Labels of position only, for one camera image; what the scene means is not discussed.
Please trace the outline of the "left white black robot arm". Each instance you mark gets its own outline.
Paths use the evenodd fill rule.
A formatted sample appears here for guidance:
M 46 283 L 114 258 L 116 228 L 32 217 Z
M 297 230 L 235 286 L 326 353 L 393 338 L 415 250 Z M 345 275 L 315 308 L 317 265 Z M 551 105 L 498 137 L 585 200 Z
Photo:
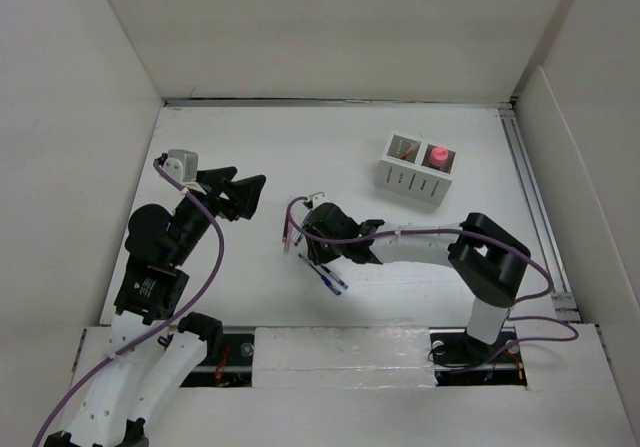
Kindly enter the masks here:
M 61 431 L 40 435 L 44 446 L 146 446 L 172 396 L 200 363 L 222 354 L 221 321 L 179 303 L 189 281 L 181 267 L 219 218 L 250 219 L 266 183 L 263 175 L 238 180 L 236 168 L 199 171 L 192 185 L 161 176 L 182 193 L 174 211 L 138 208 L 128 222 L 129 254 L 114 302 L 103 359 L 72 388 L 89 390 Z

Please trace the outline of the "dark red gel pen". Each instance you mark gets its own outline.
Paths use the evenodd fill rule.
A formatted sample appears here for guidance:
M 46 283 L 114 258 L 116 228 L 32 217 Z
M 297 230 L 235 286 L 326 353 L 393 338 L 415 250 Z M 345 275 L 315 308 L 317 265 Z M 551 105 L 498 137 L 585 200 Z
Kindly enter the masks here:
M 288 203 L 285 208 L 284 227 L 282 234 L 282 243 L 288 244 L 291 236 L 291 203 Z

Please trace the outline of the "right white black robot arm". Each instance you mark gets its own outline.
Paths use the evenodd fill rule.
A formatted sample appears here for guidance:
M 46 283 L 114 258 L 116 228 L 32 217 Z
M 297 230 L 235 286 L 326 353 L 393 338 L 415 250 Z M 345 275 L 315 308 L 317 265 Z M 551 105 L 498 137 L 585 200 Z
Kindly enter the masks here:
M 370 219 L 362 223 L 337 205 L 305 203 L 307 256 L 316 265 L 346 258 L 356 264 L 433 264 L 457 272 L 474 295 L 462 348 L 483 361 L 499 346 L 498 336 L 516 303 L 530 250 L 481 213 L 452 227 L 417 227 Z

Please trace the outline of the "red orange pen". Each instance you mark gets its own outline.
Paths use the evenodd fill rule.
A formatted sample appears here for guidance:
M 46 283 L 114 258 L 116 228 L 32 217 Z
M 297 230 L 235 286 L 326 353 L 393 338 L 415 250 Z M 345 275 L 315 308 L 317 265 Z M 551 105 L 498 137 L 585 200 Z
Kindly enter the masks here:
M 401 160 L 407 160 L 412 154 L 413 152 L 419 148 L 420 146 L 420 142 L 415 142 L 414 144 L 412 144 L 400 157 Z

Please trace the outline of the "teal blue gel pen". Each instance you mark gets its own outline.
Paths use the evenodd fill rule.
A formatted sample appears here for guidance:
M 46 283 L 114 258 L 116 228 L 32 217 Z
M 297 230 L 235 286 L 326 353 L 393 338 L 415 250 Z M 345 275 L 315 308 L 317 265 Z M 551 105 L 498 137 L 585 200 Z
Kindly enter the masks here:
M 299 244 L 300 244 L 300 243 L 304 240 L 304 238 L 305 238 L 305 235 L 304 235 L 304 233 L 303 233 L 303 231 L 304 231 L 304 227 L 305 227 L 305 222 L 304 222 L 304 221 L 302 221 L 302 222 L 300 223 L 300 228 L 298 229 L 298 231 L 297 231 L 297 233 L 296 233 L 296 235 L 295 235 L 295 237 L 294 237 L 293 245 L 294 245 L 295 247 L 298 247 L 298 246 L 299 246 Z

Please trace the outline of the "pink clear gel pen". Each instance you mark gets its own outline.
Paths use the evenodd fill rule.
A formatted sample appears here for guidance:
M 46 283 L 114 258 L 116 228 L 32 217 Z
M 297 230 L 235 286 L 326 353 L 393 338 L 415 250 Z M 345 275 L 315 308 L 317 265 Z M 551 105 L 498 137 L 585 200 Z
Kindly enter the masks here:
M 295 233 L 295 229 L 292 227 L 290 219 L 288 217 L 285 218 L 283 235 L 282 235 L 282 243 L 283 243 L 283 254 L 287 255 L 290 250 L 292 235 Z

